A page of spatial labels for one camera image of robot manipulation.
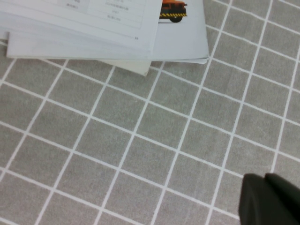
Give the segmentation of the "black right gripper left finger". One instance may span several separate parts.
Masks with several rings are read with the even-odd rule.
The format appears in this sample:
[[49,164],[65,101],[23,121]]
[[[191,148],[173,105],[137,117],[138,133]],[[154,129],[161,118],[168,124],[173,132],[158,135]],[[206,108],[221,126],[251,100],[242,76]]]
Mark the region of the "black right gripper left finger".
[[290,214],[265,179],[250,173],[243,177],[239,217],[242,225],[288,225]]

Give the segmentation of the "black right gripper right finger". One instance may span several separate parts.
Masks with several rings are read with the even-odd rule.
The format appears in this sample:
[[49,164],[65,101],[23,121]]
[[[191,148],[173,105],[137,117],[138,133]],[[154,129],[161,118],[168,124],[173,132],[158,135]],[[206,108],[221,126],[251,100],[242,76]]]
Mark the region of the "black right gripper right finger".
[[285,209],[300,224],[300,189],[275,173],[265,174],[265,179],[275,191]]

